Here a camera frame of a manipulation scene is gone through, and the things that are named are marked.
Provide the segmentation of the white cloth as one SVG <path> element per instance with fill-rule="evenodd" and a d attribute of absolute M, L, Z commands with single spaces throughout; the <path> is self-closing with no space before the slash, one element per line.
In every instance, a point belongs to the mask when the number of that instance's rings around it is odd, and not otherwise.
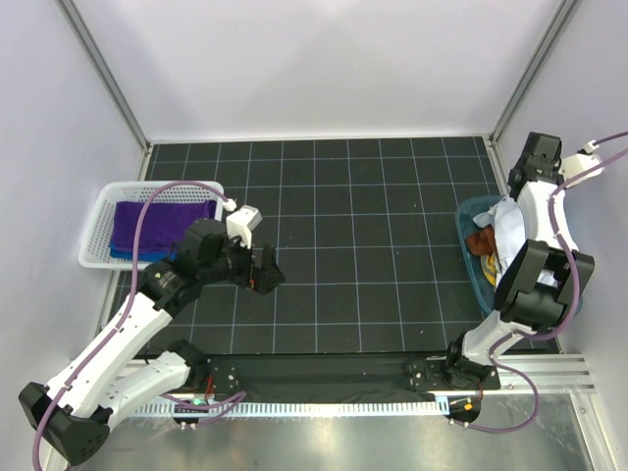
<path fill-rule="evenodd" d="M 504 196 L 489 210 L 475 215 L 472 221 L 482 230 L 487 227 L 494 230 L 496 242 L 494 287 L 496 288 L 526 241 L 522 211 L 511 197 Z"/>

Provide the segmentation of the purple towel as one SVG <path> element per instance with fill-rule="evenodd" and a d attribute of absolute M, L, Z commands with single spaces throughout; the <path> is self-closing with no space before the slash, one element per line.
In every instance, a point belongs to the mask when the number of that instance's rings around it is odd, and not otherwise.
<path fill-rule="evenodd" d="M 122 201 L 116 204 L 110 243 L 132 247 L 142 207 L 141 202 Z M 151 203 L 143 219 L 138 248 L 170 249 L 174 242 L 183 239 L 186 229 L 196 220 L 214 218 L 216 208 L 215 200 L 196 203 Z"/>

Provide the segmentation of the blue towel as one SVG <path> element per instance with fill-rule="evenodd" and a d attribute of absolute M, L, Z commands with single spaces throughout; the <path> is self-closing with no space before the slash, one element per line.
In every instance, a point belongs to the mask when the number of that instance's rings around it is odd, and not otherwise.
<path fill-rule="evenodd" d="M 165 258 L 170 253 L 170 250 L 149 250 L 139 248 L 137 252 L 138 262 L 152 263 Z M 131 246 L 119 246 L 114 242 L 110 243 L 110 256 L 117 259 L 132 260 L 132 247 Z"/>

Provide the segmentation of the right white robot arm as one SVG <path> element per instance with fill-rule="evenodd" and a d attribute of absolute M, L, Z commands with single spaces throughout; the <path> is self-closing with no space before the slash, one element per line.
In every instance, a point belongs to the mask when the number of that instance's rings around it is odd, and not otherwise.
<path fill-rule="evenodd" d="M 578 311 L 595 260 L 573 240 L 564 213 L 568 189 L 601 173 L 591 140 L 564 157 L 559 137 L 529 133 L 494 213 L 502 265 L 492 313 L 452 342 L 442 365 L 454 390 L 481 386 L 497 358 L 523 339 L 551 340 Z"/>

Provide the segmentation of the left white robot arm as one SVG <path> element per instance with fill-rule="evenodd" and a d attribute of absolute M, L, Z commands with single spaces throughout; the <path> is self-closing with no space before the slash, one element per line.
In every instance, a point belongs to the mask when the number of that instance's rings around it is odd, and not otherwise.
<path fill-rule="evenodd" d="M 153 398 L 182 388 L 204 388 L 209 364 L 187 340 L 171 343 L 155 360 L 120 379 L 127 364 L 151 339 L 194 303 L 209 285 L 228 282 L 267 294 L 286 277 L 276 249 L 265 244 L 254 260 L 252 233 L 261 216 L 250 206 L 223 222 L 199 219 L 185 232 L 175 257 L 146 266 L 114 318 L 62 372 L 45 384 L 30 382 L 19 403 L 35 431 L 33 467 L 41 443 L 71 466 L 83 464 L 131 413 Z"/>

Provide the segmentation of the teal translucent laundry basket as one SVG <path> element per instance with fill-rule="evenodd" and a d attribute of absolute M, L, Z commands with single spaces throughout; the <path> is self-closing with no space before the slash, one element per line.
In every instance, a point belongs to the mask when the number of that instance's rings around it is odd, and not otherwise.
<path fill-rule="evenodd" d="M 556 240 L 547 204 L 534 203 L 532 218 L 509 196 L 470 198 L 457 208 L 455 225 L 463 259 L 481 307 L 503 323 L 547 329 L 580 308 L 595 259 Z M 533 239 L 528 228 L 548 238 Z"/>

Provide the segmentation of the brown cloth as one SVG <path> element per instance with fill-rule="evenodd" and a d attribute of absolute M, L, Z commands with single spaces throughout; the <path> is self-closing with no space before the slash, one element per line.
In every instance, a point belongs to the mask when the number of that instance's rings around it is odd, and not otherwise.
<path fill-rule="evenodd" d="M 495 231 L 492 226 L 486 226 L 480 231 L 469 235 L 465 244 L 472 255 L 482 257 L 497 253 Z"/>

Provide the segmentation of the yellow patterned cloth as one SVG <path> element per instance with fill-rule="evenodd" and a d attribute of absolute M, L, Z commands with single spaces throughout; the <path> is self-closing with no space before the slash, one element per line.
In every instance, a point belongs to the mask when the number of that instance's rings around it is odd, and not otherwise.
<path fill-rule="evenodd" d="M 499 264 L 496 255 L 494 253 L 491 255 L 482 255 L 480 257 L 480 265 L 486 280 L 493 288 L 496 288 L 499 279 Z"/>

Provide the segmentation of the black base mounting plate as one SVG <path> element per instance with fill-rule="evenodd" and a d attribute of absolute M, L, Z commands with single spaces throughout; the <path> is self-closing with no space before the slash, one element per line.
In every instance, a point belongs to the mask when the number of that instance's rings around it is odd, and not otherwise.
<path fill-rule="evenodd" d="M 496 391 L 497 370 L 423 352 L 208 355 L 180 392 L 261 403 L 396 403 Z"/>

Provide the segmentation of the white perforated plastic basket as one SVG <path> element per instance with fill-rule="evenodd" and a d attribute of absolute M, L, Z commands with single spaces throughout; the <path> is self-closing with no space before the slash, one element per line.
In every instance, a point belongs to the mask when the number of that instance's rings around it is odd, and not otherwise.
<path fill-rule="evenodd" d="M 78 251 L 84 268 L 129 271 L 134 240 L 137 268 L 176 250 L 196 220 L 221 220 L 232 207 L 217 182 L 114 182 L 105 185 L 92 207 Z"/>

